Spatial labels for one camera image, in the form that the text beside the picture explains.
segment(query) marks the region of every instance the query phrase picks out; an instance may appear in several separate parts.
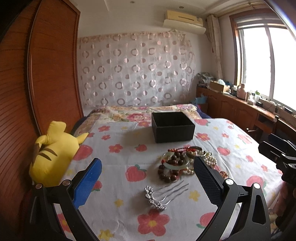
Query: bed sheet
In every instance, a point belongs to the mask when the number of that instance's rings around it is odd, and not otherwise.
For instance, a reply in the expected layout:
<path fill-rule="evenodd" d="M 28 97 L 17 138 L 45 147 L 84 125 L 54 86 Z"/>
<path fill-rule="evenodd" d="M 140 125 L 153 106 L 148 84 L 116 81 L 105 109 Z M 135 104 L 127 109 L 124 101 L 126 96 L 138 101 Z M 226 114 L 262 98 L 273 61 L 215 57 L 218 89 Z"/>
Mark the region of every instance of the bed sheet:
<path fill-rule="evenodd" d="M 74 136 L 89 132 L 95 123 L 150 121 L 152 112 L 182 111 L 189 118 L 201 119 L 196 106 L 192 104 L 179 104 L 160 107 L 126 107 L 104 106 L 91 111 L 88 118 L 77 128 Z"/>
<path fill-rule="evenodd" d="M 84 219 L 101 241 L 194 241 L 217 207 L 207 198 L 196 175 L 185 176 L 189 190 L 163 212 L 153 209 L 144 197 L 147 185 L 162 186 L 157 169 L 171 148 L 200 146 L 217 159 L 217 169 L 227 171 L 239 185 L 261 185 L 266 202 L 274 201 L 282 185 L 275 164 L 258 152 L 258 143 L 225 119 L 196 119 L 194 138 L 187 142 L 156 144 L 151 124 L 120 122 L 96 124 L 80 146 L 63 179 L 72 179 L 93 158 L 103 171 L 84 206 Z M 58 217 L 68 238 L 74 240 L 60 207 Z M 235 207 L 221 239 L 229 236 L 239 212 Z"/>

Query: window pane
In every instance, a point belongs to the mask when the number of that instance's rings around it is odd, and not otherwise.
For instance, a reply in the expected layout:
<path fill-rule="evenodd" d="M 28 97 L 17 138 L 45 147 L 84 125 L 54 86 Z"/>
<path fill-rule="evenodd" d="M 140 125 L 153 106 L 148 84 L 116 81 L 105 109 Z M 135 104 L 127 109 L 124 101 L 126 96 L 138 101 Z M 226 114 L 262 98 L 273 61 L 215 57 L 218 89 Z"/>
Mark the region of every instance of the window pane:
<path fill-rule="evenodd" d="M 244 29 L 247 91 L 269 96 L 271 72 L 269 41 L 265 28 Z"/>
<path fill-rule="evenodd" d="M 289 30 L 269 28 L 274 49 L 274 97 L 273 99 L 296 110 L 296 42 Z"/>

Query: open black box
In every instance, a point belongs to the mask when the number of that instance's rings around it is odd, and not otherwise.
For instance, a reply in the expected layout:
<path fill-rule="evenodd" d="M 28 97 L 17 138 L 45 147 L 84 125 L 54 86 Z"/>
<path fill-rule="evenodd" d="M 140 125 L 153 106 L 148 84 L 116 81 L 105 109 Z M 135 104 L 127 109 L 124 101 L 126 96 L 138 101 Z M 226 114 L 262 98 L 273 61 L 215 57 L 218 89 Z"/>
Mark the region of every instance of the open black box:
<path fill-rule="evenodd" d="M 195 125 L 183 112 L 152 113 L 152 130 L 156 143 L 189 141 Z"/>

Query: sheer curtain with circle pattern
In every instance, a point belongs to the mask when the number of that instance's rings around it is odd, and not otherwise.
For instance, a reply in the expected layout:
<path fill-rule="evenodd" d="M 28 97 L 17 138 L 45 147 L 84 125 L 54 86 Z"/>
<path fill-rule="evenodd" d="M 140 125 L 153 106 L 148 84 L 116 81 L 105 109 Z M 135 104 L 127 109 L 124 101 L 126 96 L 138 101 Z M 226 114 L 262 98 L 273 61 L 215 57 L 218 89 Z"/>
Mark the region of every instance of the sheer curtain with circle pattern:
<path fill-rule="evenodd" d="M 138 32 L 83 37 L 78 40 L 77 55 L 84 108 L 188 101 L 195 60 L 184 34 Z"/>

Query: air conditioner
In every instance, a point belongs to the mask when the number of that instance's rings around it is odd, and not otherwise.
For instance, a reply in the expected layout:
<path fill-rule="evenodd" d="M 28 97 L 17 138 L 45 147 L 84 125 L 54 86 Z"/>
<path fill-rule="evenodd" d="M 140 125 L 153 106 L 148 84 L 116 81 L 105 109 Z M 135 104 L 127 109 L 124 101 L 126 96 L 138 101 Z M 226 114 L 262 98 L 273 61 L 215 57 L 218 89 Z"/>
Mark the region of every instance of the air conditioner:
<path fill-rule="evenodd" d="M 173 28 L 194 34 L 204 34 L 202 18 L 197 18 L 191 14 L 167 10 L 165 13 L 164 28 Z"/>

